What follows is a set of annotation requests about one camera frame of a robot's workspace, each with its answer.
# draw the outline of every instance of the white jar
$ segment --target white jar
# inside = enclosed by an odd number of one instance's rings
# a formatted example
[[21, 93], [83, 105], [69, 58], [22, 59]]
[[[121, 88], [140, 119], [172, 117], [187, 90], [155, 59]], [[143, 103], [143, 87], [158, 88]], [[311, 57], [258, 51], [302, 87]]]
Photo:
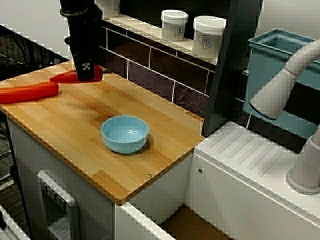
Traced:
[[216, 16], [197, 16], [193, 21], [192, 52], [205, 59], [216, 59], [227, 20]]
[[180, 42], [184, 39], [188, 14], [180, 10], [164, 10], [161, 13], [161, 37], [169, 42]]
[[96, 0], [95, 4], [102, 10], [103, 18], [115, 18], [120, 15], [120, 0]]

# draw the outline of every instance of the wooden countertop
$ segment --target wooden countertop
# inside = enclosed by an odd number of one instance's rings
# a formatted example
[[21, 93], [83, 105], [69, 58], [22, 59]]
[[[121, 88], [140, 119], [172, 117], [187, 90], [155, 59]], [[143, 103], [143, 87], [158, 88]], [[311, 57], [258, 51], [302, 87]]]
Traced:
[[[71, 61], [1, 81], [0, 88], [46, 82], [70, 70]], [[0, 110], [116, 204], [127, 202], [205, 139], [202, 118], [117, 74], [59, 86], [57, 96], [1, 104]], [[124, 155], [104, 145], [101, 126], [119, 115], [148, 124], [141, 151]]]

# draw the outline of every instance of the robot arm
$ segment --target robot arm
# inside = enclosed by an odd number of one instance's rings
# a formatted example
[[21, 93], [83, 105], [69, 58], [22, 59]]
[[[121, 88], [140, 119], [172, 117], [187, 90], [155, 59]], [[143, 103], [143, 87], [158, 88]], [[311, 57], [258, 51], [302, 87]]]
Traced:
[[67, 18], [70, 32], [70, 36], [64, 41], [70, 46], [77, 80], [101, 80], [101, 70], [96, 64], [102, 11], [94, 0], [60, 0], [60, 4], [60, 14]]

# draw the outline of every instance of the jar label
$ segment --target jar label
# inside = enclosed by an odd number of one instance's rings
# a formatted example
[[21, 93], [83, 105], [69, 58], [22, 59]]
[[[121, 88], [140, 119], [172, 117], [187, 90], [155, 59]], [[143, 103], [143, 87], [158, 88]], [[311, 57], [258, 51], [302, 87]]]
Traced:
[[185, 35], [185, 30], [184, 30], [184, 28], [183, 28], [183, 27], [178, 27], [178, 28], [176, 29], [176, 31], [175, 31], [174, 36], [175, 36], [175, 37], [180, 37], [180, 36], [183, 36], [183, 35]]
[[198, 43], [201, 45], [202, 49], [210, 49], [212, 45], [210, 44], [211, 39], [208, 36], [203, 36], [201, 41]]

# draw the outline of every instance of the light blue ceramic bowl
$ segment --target light blue ceramic bowl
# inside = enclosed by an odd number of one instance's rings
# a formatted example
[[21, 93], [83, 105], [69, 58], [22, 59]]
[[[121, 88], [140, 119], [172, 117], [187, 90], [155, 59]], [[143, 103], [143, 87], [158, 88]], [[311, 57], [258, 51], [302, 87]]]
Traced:
[[140, 150], [147, 142], [148, 132], [148, 125], [134, 116], [115, 116], [101, 127], [104, 144], [121, 154]]

